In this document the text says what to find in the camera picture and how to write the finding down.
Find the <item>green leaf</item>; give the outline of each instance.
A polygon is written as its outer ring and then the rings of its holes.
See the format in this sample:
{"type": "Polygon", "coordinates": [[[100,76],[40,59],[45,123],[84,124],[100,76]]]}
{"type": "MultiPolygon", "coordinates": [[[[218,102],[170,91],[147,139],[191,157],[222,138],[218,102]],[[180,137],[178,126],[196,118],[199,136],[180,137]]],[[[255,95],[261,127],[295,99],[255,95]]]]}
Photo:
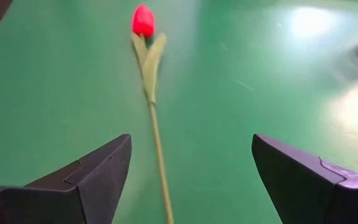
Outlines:
{"type": "Polygon", "coordinates": [[[160,64],[160,58],[166,42],[167,36],[164,33],[160,34],[154,44],[150,47],[142,67],[144,88],[149,101],[154,104],[158,77],[158,66],[160,64]]]}
{"type": "Polygon", "coordinates": [[[144,39],[139,37],[135,33],[132,33],[131,37],[132,37],[132,41],[134,43],[134,47],[136,50],[137,61],[139,63],[139,67],[140,67],[140,69],[142,69],[144,62],[146,61],[147,54],[148,54],[146,44],[144,42],[144,39]]]}

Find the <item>green surface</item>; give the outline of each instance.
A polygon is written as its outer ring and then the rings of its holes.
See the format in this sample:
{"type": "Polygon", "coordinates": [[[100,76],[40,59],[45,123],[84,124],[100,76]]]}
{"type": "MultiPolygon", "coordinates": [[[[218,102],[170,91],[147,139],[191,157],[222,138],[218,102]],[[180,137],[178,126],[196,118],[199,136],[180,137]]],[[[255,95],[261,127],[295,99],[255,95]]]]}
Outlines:
{"type": "Polygon", "coordinates": [[[358,1],[15,0],[0,25],[0,185],[130,133],[114,222],[165,223],[131,47],[139,3],[168,36],[157,112],[176,223],[280,223],[254,133],[358,171],[358,1]]]}

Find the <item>green table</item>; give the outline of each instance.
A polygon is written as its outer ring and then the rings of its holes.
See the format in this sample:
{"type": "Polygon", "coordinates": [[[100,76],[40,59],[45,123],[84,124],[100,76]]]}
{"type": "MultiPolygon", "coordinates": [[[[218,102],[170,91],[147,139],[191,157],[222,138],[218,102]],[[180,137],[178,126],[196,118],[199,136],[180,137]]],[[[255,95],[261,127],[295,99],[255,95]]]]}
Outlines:
{"type": "Polygon", "coordinates": [[[168,36],[157,112],[176,223],[280,223],[254,133],[358,171],[358,1],[15,0],[0,24],[0,185],[129,133],[114,222],[165,223],[129,36],[140,3],[168,36]]]}

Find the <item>red tulip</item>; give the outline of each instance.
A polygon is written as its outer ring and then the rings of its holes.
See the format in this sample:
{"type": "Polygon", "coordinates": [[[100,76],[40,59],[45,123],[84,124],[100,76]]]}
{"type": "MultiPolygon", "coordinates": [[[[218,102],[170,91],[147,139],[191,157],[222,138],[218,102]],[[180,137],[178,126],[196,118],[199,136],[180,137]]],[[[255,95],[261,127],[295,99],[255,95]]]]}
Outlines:
{"type": "Polygon", "coordinates": [[[152,37],[155,30],[154,14],[146,5],[139,5],[132,21],[132,31],[145,38],[152,37]]]}

